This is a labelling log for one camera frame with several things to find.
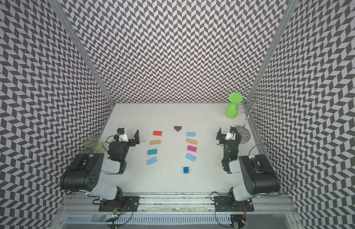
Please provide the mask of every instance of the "red block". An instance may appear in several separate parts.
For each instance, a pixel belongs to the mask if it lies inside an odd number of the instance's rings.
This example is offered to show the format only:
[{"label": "red block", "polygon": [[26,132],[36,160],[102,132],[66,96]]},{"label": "red block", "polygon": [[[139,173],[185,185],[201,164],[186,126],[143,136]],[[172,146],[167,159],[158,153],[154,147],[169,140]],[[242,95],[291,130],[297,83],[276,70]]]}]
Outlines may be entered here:
[{"label": "red block", "polygon": [[153,135],[161,136],[162,131],[153,131]]}]

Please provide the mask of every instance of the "pink block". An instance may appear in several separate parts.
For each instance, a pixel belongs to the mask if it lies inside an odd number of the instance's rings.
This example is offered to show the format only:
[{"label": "pink block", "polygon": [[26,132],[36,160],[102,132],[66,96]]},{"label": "pink block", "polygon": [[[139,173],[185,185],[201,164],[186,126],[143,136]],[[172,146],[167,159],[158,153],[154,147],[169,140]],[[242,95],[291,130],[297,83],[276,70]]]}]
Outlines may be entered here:
[{"label": "pink block", "polygon": [[196,151],[197,151],[197,148],[194,147],[194,146],[188,145],[188,150],[193,151],[193,152],[196,152]]}]

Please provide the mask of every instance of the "chevron patterned wall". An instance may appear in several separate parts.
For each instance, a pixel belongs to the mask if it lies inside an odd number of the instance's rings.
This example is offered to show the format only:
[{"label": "chevron patterned wall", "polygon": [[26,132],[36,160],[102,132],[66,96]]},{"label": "chevron patterned wall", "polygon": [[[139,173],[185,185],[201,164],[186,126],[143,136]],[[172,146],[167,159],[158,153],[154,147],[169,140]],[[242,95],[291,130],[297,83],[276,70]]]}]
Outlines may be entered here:
[{"label": "chevron patterned wall", "polygon": [[0,0],[0,228],[50,224],[59,177],[110,110],[48,3]]},{"label": "chevron patterned wall", "polygon": [[268,92],[284,110],[255,120],[282,149],[268,148],[303,225],[355,228],[355,0],[300,1],[257,91]]},{"label": "chevron patterned wall", "polygon": [[176,103],[251,86],[288,0],[60,2],[117,103]]}]

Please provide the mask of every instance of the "purple triangular block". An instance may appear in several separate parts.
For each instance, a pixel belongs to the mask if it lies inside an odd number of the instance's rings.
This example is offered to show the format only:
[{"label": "purple triangular block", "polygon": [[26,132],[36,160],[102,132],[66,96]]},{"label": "purple triangular block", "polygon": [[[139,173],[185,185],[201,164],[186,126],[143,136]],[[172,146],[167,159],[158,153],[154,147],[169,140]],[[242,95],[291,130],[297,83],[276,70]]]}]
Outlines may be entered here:
[{"label": "purple triangular block", "polygon": [[176,131],[179,131],[179,130],[182,129],[182,127],[181,127],[181,126],[174,126],[174,129],[175,129]]}]

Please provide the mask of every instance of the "teal block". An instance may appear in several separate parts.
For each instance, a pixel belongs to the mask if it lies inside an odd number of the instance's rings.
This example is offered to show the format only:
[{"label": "teal block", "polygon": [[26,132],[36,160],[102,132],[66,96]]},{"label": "teal block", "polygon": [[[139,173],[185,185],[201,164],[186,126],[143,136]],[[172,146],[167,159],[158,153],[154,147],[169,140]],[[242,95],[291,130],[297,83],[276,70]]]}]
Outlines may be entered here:
[{"label": "teal block", "polygon": [[157,149],[150,149],[147,151],[148,155],[157,154]]}]

